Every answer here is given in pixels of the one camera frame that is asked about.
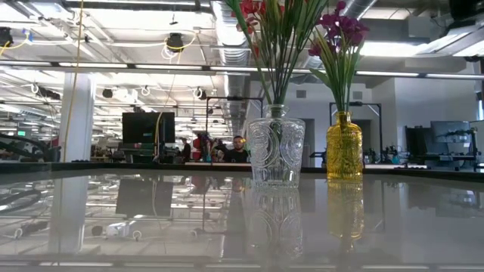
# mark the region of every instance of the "black equipment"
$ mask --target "black equipment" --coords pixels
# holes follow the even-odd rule
[[[25,137],[10,136],[6,134],[0,134],[0,139],[1,138],[13,140],[13,141],[25,142],[35,146],[36,151],[38,152],[30,153],[26,150],[23,150],[14,146],[13,144],[6,144],[0,141],[0,149],[15,153],[19,156],[30,158],[35,162],[39,161],[40,159],[43,159],[44,162],[59,162],[59,158],[61,157],[61,147],[49,147],[47,144],[44,144],[39,141],[34,141],[31,139],[27,139]]]
[[[159,117],[160,113],[123,113],[123,143],[154,143]],[[158,133],[160,142],[175,143],[175,113],[161,113]]]
[[[166,40],[168,50],[173,53],[179,53],[183,51],[182,34],[170,33],[169,38]]]
[[[10,27],[0,27],[0,47],[11,47],[14,44],[14,39],[10,34]]]
[[[470,143],[471,137],[466,131],[470,130],[469,122],[437,122],[430,123],[433,137],[438,143]]]

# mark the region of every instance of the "vase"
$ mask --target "vase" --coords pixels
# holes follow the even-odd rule
[[[327,177],[361,180],[363,150],[361,129],[351,123],[350,112],[338,112],[336,125],[327,130]]]
[[[288,119],[284,105],[265,107],[266,117],[248,126],[254,187],[298,187],[306,125]]]

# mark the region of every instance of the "clear glass vase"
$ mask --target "clear glass vase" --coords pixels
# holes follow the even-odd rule
[[[265,107],[265,118],[248,126],[253,186],[298,187],[306,125],[285,117],[284,105]]]

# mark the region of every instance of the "yellow cable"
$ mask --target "yellow cable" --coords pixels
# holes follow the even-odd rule
[[[73,113],[73,104],[74,104],[74,97],[76,96],[76,87],[77,87],[77,74],[79,72],[79,62],[81,56],[81,34],[82,34],[82,12],[84,11],[84,0],[81,0],[81,11],[79,12],[79,32],[77,33],[77,59],[76,59],[76,68],[74,69],[74,84],[73,84],[73,92],[72,96],[70,97],[70,106],[69,106],[69,116],[67,117],[67,127],[66,127],[66,136],[64,145],[62,146],[63,150],[63,161],[66,162],[66,154],[67,154],[67,141],[69,140],[69,128],[70,128],[70,118]]]
[[[5,43],[5,46],[4,46],[4,47],[2,47],[2,50],[0,51],[0,57],[3,55],[3,51],[5,51],[5,49],[7,48],[7,46],[8,46],[9,44],[10,44],[10,41],[7,41],[7,42]]]

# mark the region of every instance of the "fluorescent light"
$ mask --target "fluorescent light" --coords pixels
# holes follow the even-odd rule
[[[59,63],[62,67],[76,67],[77,63]],[[82,68],[127,68],[123,63],[79,63]]]
[[[222,71],[222,72],[257,72],[255,67],[235,67],[235,66],[211,66],[212,71]],[[263,72],[267,72],[267,68],[262,68]]]
[[[156,64],[136,64],[139,69],[158,69],[158,70],[202,70],[201,66],[192,65],[156,65]]]
[[[0,60],[0,65],[12,66],[50,66],[51,64],[44,61],[15,61],[15,60]]]
[[[427,44],[413,45],[406,42],[365,42],[361,48],[362,56],[371,57],[411,57]]]
[[[484,41],[477,42],[454,55],[454,57],[473,57],[484,55]]]
[[[418,73],[400,73],[400,72],[371,72],[358,71],[357,76],[397,76],[397,77],[417,77]]]
[[[427,74],[429,79],[468,79],[468,80],[484,80],[483,75],[459,75],[459,74]]]

